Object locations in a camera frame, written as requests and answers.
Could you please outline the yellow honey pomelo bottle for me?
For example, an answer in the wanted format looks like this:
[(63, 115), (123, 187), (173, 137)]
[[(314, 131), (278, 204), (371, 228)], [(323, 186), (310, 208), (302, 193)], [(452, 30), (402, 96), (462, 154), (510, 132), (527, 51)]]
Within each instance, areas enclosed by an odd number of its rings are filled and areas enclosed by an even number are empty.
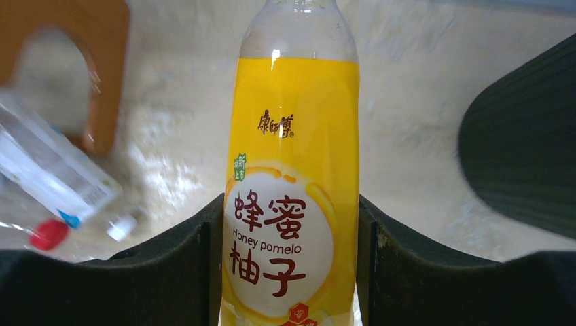
[(236, 71), (222, 325), (352, 325), (359, 63), (335, 1), (267, 1)]

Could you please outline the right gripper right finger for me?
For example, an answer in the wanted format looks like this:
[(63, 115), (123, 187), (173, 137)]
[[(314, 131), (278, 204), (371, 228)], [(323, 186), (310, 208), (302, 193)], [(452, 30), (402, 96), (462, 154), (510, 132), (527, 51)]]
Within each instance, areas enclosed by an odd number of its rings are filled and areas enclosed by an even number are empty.
[(574, 325), (575, 253), (483, 259), (360, 198), (357, 291), (364, 325)]

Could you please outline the black ribbed waste bin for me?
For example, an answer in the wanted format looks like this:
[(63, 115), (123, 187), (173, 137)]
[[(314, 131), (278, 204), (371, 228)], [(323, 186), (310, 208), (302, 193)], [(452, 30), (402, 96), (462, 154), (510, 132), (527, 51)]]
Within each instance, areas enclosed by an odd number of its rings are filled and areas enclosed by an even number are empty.
[(463, 116), (458, 159), (494, 211), (575, 237), (575, 37), (483, 90)]

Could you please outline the white label clear bottle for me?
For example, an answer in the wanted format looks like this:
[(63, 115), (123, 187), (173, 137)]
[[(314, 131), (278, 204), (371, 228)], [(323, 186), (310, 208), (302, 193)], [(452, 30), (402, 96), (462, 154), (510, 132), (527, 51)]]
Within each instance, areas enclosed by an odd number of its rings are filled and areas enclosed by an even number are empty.
[(71, 230), (106, 211), (121, 186), (56, 128), (1, 92), (1, 222)]

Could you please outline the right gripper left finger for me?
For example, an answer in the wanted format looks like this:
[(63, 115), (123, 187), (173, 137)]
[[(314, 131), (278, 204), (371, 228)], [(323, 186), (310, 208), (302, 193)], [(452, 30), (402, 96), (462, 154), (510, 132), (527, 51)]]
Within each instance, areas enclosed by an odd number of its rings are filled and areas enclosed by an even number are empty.
[(1, 252), (2, 325), (217, 325), (223, 196), (107, 260)]

